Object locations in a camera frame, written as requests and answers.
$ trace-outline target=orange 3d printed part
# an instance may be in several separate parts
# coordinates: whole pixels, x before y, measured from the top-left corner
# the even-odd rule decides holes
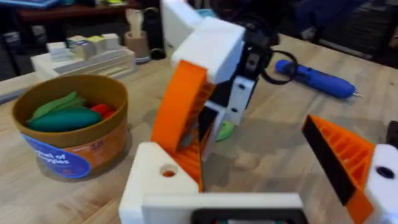
[[[203,188],[201,152],[195,123],[203,105],[214,90],[206,80],[207,70],[181,61],[157,112],[151,141],[157,142]],[[185,137],[190,143],[180,146]]]
[[[308,116],[303,133],[340,202],[354,223],[363,223],[373,212],[364,188],[375,145],[314,115]]]

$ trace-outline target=container of play food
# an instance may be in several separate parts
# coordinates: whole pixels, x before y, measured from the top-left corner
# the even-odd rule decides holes
[[[50,133],[27,127],[27,120],[38,107],[73,91],[87,99],[88,107],[104,103],[115,113],[74,131]],[[127,99],[124,85],[108,77],[60,77],[38,84],[20,96],[12,109],[12,117],[48,169],[65,178],[80,178],[107,168],[123,152],[127,137]]]

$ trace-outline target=wooden workbench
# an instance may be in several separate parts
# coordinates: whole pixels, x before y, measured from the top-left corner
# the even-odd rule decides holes
[[[398,71],[282,37],[278,49],[301,64],[343,77],[364,98],[340,101],[299,83],[260,80],[240,127],[203,164],[210,192],[298,192],[310,223],[351,223],[301,133],[307,114],[382,142],[398,120]],[[273,73],[275,57],[267,69]],[[92,179],[63,180],[38,165],[14,127],[13,102],[0,105],[0,223],[119,223],[118,203],[137,145],[150,139],[172,70],[168,60],[141,65],[121,81],[129,92],[128,156]]]

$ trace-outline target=screw hole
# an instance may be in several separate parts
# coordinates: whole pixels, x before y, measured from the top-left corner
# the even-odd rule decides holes
[[[384,178],[394,179],[395,173],[387,167],[376,167],[376,172]]]
[[[173,177],[177,174],[177,167],[170,164],[163,165],[160,168],[160,174],[164,177]]]

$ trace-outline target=green toy vegetable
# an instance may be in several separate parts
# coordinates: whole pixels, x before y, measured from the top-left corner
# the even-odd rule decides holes
[[[31,119],[28,120],[27,122],[29,123],[52,111],[57,111],[64,108],[70,108],[75,106],[83,106],[85,103],[86,100],[83,99],[81,96],[79,96],[77,92],[73,91],[69,95],[64,96],[63,98],[53,100],[37,108],[34,111]]]
[[[234,124],[228,121],[224,121],[221,130],[217,135],[216,141],[222,141],[224,139],[229,138],[232,135],[233,130],[234,130]]]
[[[64,132],[91,126],[100,122],[99,113],[84,107],[67,108],[43,115],[28,124],[36,131]]]

